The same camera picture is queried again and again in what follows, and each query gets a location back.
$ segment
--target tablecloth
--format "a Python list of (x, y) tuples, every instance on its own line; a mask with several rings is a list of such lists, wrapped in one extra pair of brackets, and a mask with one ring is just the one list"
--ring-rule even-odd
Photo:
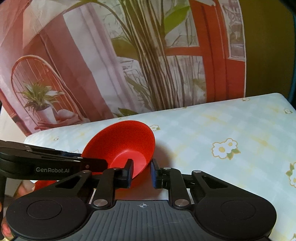
[[(277, 222), (270, 238), (296, 241), (296, 111), (280, 94), (206, 103), (35, 133), (25, 143), (81, 153), (100, 130), (124, 120), (153, 130), (154, 158), (184, 174), (202, 170), (270, 201)], [(149, 170), (120, 199), (166, 199)]]

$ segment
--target potted plant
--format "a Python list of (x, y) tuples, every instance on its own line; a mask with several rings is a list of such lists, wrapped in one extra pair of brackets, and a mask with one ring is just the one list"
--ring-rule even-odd
[(25, 108), (28, 108), (33, 114), (36, 112), (41, 120), (48, 124), (57, 124), (53, 112), (53, 103), (58, 103), (57, 96), (63, 95), (61, 91), (52, 90), (51, 86), (43, 86), (40, 82), (23, 83), (25, 90), (21, 92), (27, 99)]

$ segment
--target red object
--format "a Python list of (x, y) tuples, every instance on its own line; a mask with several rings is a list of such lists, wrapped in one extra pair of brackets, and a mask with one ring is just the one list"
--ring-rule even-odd
[(41, 188), (44, 188), (46, 186), (49, 186), (49, 185), (51, 185), (51, 184), (53, 184), (55, 182), (57, 182), (57, 181), (41, 181), (41, 180), (40, 181), (37, 181), (37, 182), (35, 182), (35, 189), (34, 189), (34, 191), (36, 191), (38, 189), (41, 189)]
[(147, 167), (154, 149), (155, 138), (150, 127), (140, 121), (126, 120), (101, 130), (86, 145), (81, 156), (105, 159), (108, 168), (123, 168), (127, 160), (132, 159), (134, 178)]

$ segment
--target finger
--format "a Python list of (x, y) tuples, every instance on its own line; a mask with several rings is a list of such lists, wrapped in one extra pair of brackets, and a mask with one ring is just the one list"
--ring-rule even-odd
[(11, 240), (13, 238), (13, 235), (11, 234), (10, 228), (7, 224), (6, 218), (3, 218), (2, 220), (2, 224), (1, 224), (1, 231), (2, 234), (5, 238), (7, 238), (8, 240)]
[(18, 189), (15, 192), (14, 197), (19, 198), (21, 196), (24, 196), (26, 194), (31, 193), (34, 190), (34, 183), (27, 181), (22, 181), (22, 183), (19, 185)]

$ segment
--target screw head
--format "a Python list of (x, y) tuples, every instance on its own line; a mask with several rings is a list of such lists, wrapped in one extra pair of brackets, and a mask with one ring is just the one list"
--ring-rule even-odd
[(94, 200), (94, 205), (97, 207), (103, 207), (103, 206), (106, 206), (107, 204), (108, 204), (108, 201), (105, 199)]
[(178, 207), (185, 207), (189, 204), (188, 200), (186, 199), (177, 199), (175, 201), (175, 205), (178, 206)]

